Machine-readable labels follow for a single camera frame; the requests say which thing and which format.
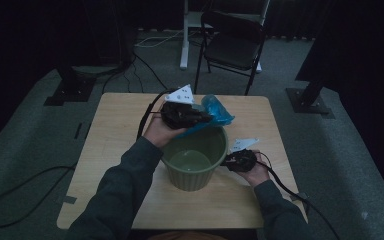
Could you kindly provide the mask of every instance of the black device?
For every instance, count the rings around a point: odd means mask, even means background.
[[[161,117],[171,129],[190,128],[199,122],[209,122],[213,116],[192,108],[190,104],[166,102],[161,109]]]
[[[252,150],[241,150],[231,153],[224,158],[220,166],[226,166],[230,171],[248,172],[257,163],[257,157]]]

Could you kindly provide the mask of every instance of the person's right arm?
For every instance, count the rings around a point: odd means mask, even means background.
[[[257,160],[261,155],[256,153]],[[253,187],[261,215],[264,219],[264,235],[268,240],[313,239],[300,209],[284,199],[267,168],[256,164],[249,172],[237,172]]]

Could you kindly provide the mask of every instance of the dark sleeve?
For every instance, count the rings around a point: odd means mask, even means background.
[[[123,154],[120,165],[105,172],[65,239],[126,239],[162,154],[146,138],[139,138]]]
[[[273,181],[254,188],[264,219],[264,234],[273,239],[313,239],[301,210],[284,199]]]

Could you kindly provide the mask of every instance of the green bucket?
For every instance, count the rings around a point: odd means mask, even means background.
[[[223,127],[207,127],[163,148],[164,162],[171,183],[184,191],[205,187],[227,154],[228,138]]]

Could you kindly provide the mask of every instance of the black chair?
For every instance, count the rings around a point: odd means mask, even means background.
[[[263,26],[257,21],[208,11],[201,16],[201,34],[203,41],[199,52],[194,93],[198,87],[201,61],[204,57],[210,73],[210,66],[213,66],[248,76],[245,91],[245,95],[248,95],[266,38]]]

